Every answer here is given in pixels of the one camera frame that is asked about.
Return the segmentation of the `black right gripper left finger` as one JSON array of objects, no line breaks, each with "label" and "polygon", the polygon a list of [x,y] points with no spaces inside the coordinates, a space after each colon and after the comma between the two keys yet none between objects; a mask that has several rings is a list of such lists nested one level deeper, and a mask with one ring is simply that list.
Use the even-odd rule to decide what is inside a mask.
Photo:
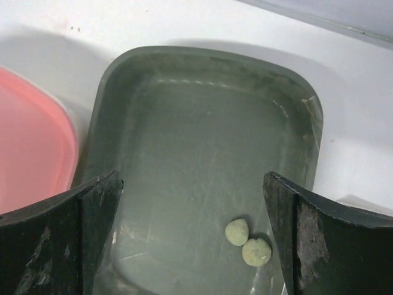
[{"label": "black right gripper left finger", "polygon": [[1,215],[1,294],[92,294],[122,191],[114,170]]}]

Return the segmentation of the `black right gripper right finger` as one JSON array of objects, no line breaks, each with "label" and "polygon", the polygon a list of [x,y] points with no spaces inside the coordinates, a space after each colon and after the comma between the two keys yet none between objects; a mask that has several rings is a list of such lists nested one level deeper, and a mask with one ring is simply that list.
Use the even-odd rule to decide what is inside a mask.
[{"label": "black right gripper right finger", "polygon": [[269,172],[263,196],[288,294],[392,294],[392,217]]}]

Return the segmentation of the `pink litter box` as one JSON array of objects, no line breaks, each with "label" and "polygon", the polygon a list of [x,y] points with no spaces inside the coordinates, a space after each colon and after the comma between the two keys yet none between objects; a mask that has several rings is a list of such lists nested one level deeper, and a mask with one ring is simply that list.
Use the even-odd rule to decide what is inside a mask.
[{"label": "pink litter box", "polygon": [[1,213],[67,191],[76,170],[79,127],[54,96],[1,68]]}]

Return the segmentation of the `dark grey plastic tray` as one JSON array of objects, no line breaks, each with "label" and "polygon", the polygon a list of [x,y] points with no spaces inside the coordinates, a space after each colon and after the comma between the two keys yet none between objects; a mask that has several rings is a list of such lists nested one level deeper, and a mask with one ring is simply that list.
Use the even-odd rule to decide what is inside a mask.
[{"label": "dark grey plastic tray", "polygon": [[95,294],[281,294],[277,254],[247,265],[224,231],[246,220],[274,245],[263,177],[313,187],[323,112],[297,73],[192,47],[139,47],[98,86],[83,181],[117,170],[123,193]]}]

